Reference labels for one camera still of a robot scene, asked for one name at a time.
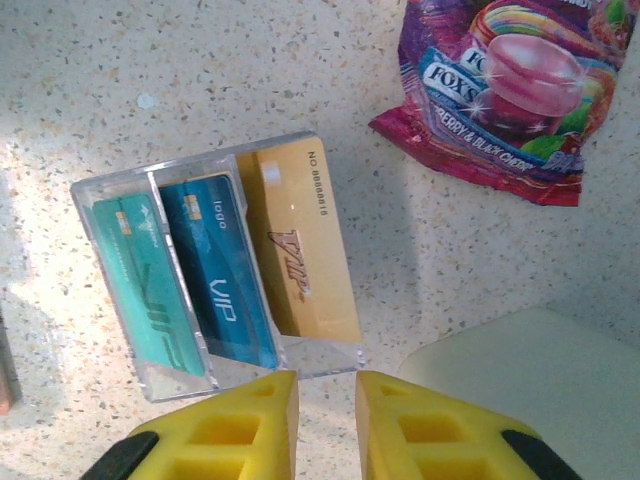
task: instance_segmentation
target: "card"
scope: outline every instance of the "card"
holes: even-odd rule
[[[232,177],[160,188],[176,253],[210,353],[276,368],[270,312]]]
[[[147,194],[96,202],[93,229],[135,356],[203,376],[204,366]]]

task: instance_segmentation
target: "candy bag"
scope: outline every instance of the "candy bag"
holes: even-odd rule
[[[577,206],[640,0],[408,0],[405,102],[370,126],[423,165]]]

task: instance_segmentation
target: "clear plastic card holder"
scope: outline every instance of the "clear plastic card holder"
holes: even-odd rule
[[[292,334],[286,326],[279,328],[284,325],[280,317],[276,321],[272,317],[288,311],[287,302],[292,301],[288,297],[293,287],[289,285],[286,292],[280,287],[292,279],[285,278],[284,270],[269,267],[264,250],[275,247],[261,241],[262,234],[271,235],[268,226],[278,223],[274,212],[282,208],[277,195],[265,200],[256,194],[255,181],[263,181],[255,173],[260,168],[252,170],[247,162],[258,165],[256,158],[262,152],[280,158],[280,147],[285,148],[283,155],[291,155],[287,147],[296,142],[303,142],[299,152],[318,144],[321,148],[314,134],[303,132],[72,185],[74,202],[100,260],[149,401],[216,393],[274,370],[292,369],[300,378],[313,378],[364,365],[359,343],[311,338],[308,328],[312,325],[302,325]],[[284,160],[281,167],[285,181],[288,172],[298,169],[287,170]],[[248,171],[253,172],[250,178]],[[308,174],[301,169],[289,176],[297,190],[298,182],[304,184],[302,176]],[[333,201],[330,183],[328,194]],[[302,211],[307,208],[302,199],[287,197],[290,200]],[[265,202],[272,202],[269,213],[263,212]],[[298,226],[304,231],[302,223]],[[331,245],[341,248],[339,228],[333,228]],[[307,230],[307,238],[313,237],[313,231]],[[307,241],[307,258],[312,259],[314,245]],[[346,272],[346,260],[339,256],[338,260],[344,263],[338,269]],[[326,284],[325,277],[316,284]],[[321,319],[323,310],[315,305],[315,315]],[[313,303],[305,308],[314,308]],[[344,316],[350,321],[355,317],[357,325],[355,306],[347,310]],[[305,318],[303,313],[299,310],[298,317]]]

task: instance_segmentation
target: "terrazzo surface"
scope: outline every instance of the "terrazzo surface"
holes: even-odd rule
[[[311,129],[323,138],[370,366],[534,305],[640,345],[640,40],[587,146],[577,209],[431,172],[366,124],[402,101],[404,4],[0,3],[4,356],[22,399],[0,478],[74,478],[151,405],[72,182]],[[359,478],[351,374],[300,384],[298,478]]]

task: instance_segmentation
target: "card chip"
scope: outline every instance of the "card chip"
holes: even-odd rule
[[[116,212],[118,217],[118,225],[120,225],[120,231],[123,235],[131,235],[131,227],[129,226],[129,220],[123,211]]]
[[[198,205],[198,199],[195,195],[187,195],[185,198],[187,211],[189,212],[189,218],[191,220],[202,220],[202,214],[200,213],[200,205]]]

